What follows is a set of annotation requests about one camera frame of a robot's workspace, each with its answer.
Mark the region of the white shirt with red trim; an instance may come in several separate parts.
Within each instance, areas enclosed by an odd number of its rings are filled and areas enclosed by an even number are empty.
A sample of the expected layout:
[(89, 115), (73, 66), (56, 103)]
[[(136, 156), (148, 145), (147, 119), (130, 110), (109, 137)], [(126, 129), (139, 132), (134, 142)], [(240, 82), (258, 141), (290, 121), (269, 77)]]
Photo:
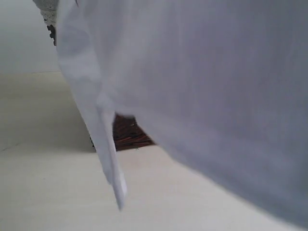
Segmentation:
[(177, 162), (307, 228), (307, 1), (61, 0), (56, 35), (119, 208), (115, 114)]

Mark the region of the dark brown wicker basket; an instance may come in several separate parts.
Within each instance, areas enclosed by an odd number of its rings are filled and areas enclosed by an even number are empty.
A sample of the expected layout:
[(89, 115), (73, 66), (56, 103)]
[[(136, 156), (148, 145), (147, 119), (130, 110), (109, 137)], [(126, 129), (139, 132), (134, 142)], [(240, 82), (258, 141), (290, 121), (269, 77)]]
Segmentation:
[[(105, 138), (101, 112), (96, 105), (100, 91), (100, 73), (95, 65), (90, 65), (90, 72), (75, 70), (76, 65), (57, 52), (59, 67), (70, 86), (76, 106), (89, 132), (93, 149), (95, 142)], [(134, 118), (115, 117), (115, 148), (118, 151), (153, 145), (153, 141), (137, 126)]]

